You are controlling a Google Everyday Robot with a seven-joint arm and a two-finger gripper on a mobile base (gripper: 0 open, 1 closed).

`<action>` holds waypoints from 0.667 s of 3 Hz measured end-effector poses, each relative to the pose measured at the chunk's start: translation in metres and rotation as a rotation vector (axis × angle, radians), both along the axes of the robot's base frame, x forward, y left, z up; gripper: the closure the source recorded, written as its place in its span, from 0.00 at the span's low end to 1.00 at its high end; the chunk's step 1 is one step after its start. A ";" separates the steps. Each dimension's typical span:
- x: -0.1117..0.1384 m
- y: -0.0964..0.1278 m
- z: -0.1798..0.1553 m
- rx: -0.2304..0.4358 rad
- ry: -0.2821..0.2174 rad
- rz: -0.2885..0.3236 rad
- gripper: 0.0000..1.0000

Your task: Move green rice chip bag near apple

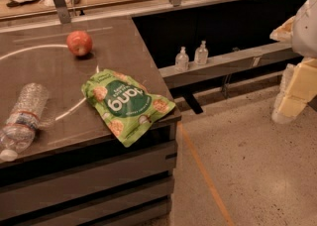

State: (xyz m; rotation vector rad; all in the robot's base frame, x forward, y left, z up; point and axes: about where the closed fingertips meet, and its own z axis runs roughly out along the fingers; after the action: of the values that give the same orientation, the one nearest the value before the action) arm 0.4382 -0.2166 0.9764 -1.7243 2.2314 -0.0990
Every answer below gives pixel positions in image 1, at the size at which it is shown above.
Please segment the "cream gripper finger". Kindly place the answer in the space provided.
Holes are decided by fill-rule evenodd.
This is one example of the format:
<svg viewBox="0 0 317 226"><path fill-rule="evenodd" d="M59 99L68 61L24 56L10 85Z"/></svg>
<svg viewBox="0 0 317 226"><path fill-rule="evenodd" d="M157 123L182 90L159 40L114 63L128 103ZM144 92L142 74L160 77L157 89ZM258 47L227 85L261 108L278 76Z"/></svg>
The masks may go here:
<svg viewBox="0 0 317 226"><path fill-rule="evenodd" d="M292 38L292 27L295 17L291 17L288 20L286 20L282 25L274 29L269 37L272 40L278 41L278 42L291 42Z"/></svg>
<svg viewBox="0 0 317 226"><path fill-rule="evenodd" d="M317 95L317 59L305 57L297 65L288 64L282 74L271 119L286 124L297 118Z"/></svg>

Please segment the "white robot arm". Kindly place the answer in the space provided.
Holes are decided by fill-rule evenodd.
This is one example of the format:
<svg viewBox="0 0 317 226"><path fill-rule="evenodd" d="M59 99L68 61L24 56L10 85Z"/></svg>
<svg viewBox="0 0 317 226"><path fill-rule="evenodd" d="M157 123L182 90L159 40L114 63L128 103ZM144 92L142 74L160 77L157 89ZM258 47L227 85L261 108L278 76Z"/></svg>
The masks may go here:
<svg viewBox="0 0 317 226"><path fill-rule="evenodd" d="M295 16L271 32L269 37L290 43L303 56L297 64L288 64L282 74L271 119L286 124L297 118L317 96L317 0L306 0Z"/></svg>

